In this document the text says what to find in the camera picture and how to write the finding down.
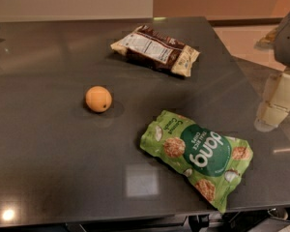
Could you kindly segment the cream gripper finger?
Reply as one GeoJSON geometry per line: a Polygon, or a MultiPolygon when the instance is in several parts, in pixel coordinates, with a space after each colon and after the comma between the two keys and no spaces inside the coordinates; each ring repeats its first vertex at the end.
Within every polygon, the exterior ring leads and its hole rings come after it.
{"type": "Polygon", "coordinates": [[[265,84],[254,126],[258,131],[276,129],[290,113],[290,69],[271,74],[265,84]]]}

